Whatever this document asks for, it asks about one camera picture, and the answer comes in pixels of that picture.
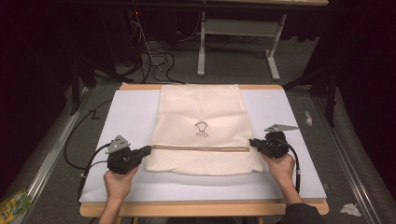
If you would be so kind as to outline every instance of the cloth bag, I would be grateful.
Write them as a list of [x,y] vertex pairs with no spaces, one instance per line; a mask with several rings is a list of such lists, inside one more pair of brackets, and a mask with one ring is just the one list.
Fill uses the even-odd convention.
[[183,175],[262,172],[237,85],[163,85],[146,169]]

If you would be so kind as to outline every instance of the person's right hand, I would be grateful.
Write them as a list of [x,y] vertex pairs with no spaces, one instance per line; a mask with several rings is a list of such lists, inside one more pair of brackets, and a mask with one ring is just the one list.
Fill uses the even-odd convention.
[[262,158],[268,163],[271,176],[278,184],[292,180],[295,160],[289,153],[278,159],[269,158],[262,154]]

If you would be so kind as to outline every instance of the crumpled tissue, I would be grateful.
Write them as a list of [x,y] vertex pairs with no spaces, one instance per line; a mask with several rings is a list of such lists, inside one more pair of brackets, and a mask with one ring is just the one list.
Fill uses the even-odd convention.
[[341,209],[340,212],[347,213],[355,217],[361,217],[361,212],[359,212],[358,208],[356,208],[356,204],[353,203],[344,204],[344,207]]

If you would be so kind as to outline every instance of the white sheet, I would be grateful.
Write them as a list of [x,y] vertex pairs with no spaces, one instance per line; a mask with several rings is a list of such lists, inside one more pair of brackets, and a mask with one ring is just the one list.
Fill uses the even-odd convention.
[[[282,90],[242,90],[247,112],[250,115],[253,134],[263,139],[264,129],[274,123],[294,125],[297,122],[286,94]],[[117,91],[110,107],[98,147],[109,143],[118,134],[125,137],[131,148],[149,145],[156,123],[159,90]],[[309,156],[299,130],[285,132],[288,142],[296,149],[302,169],[302,198],[326,198],[315,166]],[[94,162],[107,159],[100,152]],[[276,182],[263,173],[232,176],[191,176],[172,173],[151,173],[145,165],[133,180],[126,202],[201,201],[201,200],[257,200],[281,199]],[[105,163],[92,167],[80,201],[105,202],[106,189],[103,174]]]

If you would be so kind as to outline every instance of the black sleeve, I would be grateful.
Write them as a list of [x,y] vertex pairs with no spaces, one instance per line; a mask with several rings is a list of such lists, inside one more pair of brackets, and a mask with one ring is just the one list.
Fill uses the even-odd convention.
[[286,207],[280,224],[324,224],[324,219],[316,207],[306,203],[294,203]]

